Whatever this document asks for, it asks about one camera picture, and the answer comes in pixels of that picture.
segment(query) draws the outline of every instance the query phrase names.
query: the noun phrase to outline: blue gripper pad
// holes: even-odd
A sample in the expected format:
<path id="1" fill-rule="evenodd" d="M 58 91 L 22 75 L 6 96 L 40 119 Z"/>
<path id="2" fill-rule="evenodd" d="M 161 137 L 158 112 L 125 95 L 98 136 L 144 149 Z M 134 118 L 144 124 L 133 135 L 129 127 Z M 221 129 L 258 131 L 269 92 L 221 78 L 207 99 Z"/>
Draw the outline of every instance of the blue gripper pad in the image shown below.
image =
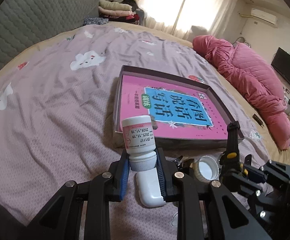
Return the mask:
<path id="1" fill-rule="evenodd" d="M 128 159 L 125 160 L 124 168 L 120 180 L 120 192 L 119 192 L 119 199 L 122 201 L 125 197 L 127 191 L 127 183 L 128 183 L 128 175 L 131 166 L 129 165 Z"/>
<path id="2" fill-rule="evenodd" d="M 156 153 L 157 155 L 157 176 L 158 176 L 158 182 L 159 182 L 159 187 L 160 187 L 160 193 L 162 195 L 162 197 L 166 196 L 166 183 L 165 183 L 165 176 L 161 167 L 161 161 L 159 158 L 159 155 Z"/>

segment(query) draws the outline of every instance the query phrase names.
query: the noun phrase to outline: pink quilt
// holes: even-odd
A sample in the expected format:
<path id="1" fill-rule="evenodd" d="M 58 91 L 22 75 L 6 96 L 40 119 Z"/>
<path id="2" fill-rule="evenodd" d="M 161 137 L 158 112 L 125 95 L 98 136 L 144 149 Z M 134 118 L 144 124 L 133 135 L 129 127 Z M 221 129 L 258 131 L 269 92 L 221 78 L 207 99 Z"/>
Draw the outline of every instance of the pink quilt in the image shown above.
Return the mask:
<path id="1" fill-rule="evenodd" d="M 211 35 L 194 38 L 193 48 L 258 110 L 277 146 L 281 150 L 287 149 L 290 122 L 284 113 L 286 103 L 282 84 L 271 66 L 245 44 L 234 47 Z"/>

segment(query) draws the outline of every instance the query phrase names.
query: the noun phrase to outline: blanket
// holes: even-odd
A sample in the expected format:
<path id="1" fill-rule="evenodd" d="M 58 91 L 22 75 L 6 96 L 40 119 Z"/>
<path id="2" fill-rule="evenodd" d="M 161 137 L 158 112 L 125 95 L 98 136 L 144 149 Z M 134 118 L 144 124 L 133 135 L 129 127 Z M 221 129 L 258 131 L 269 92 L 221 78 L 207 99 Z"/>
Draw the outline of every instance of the blanket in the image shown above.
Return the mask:
<path id="1" fill-rule="evenodd" d="M 132 11 L 113 11 L 113 10 L 104 9 L 101 6 L 98 6 L 98 10 L 103 14 L 118 16 L 118 17 L 124 17 L 124 16 L 129 16 L 133 14 Z"/>
<path id="2" fill-rule="evenodd" d="M 113 11 L 130 11 L 132 9 L 132 6 L 129 4 L 124 3 L 118 3 L 118 2 L 110 2 L 106 0 L 100 0 L 100 6 L 107 10 L 113 10 Z"/>
<path id="3" fill-rule="evenodd" d="M 269 155 L 254 122 L 221 85 L 216 73 L 193 49 L 148 32 L 110 25 L 87 25 L 74 38 L 41 50 L 0 76 L 0 204 L 28 224 L 68 180 L 93 179 L 119 160 L 113 148 L 113 104 L 122 65 L 197 77 L 210 85 L 245 139 L 241 160 L 253 155 L 259 167 Z M 213 158 L 224 149 L 165 151 Z M 121 203 L 110 203 L 112 239 L 176 239 L 177 208 L 141 205 L 135 173 Z M 246 200 L 239 198 L 245 205 Z"/>
<path id="4" fill-rule="evenodd" d="M 290 121 L 285 114 L 283 86 L 274 70 L 243 43 L 234 46 L 211 35 L 194 38 L 194 50 L 211 62 L 266 122 L 277 146 L 290 144 Z"/>

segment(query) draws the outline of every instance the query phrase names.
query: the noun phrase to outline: pile of clothes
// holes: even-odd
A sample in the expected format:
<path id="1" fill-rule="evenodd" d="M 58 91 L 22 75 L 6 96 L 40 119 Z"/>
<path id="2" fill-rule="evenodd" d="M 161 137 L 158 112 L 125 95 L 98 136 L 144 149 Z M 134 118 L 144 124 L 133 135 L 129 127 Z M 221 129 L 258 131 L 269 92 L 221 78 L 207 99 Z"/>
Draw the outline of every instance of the pile of clothes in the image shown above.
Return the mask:
<path id="1" fill-rule="evenodd" d="M 84 20 L 83 26 L 89 25 L 89 24 L 104 25 L 106 23 L 108 23 L 108 19 L 104 19 L 100 17 L 92 17 L 92 18 L 86 18 Z"/>
<path id="2" fill-rule="evenodd" d="M 134 0 L 116 1 L 100 0 L 98 6 L 100 17 L 114 22 L 126 22 L 142 25 L 144 11 L 141 10 Z"/>

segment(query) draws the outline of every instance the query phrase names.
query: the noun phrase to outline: wall-mounted tv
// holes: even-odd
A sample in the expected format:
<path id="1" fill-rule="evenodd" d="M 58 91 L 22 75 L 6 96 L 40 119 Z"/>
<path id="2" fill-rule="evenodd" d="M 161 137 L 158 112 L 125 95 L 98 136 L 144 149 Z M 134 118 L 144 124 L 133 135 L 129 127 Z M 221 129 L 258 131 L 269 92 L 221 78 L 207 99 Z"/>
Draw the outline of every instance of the wall-mounted tv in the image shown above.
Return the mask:
<path id="1" fill-rule="evenodd" d="M 290 54 L 278 48 L 272 66 L 290 85 Z"/>

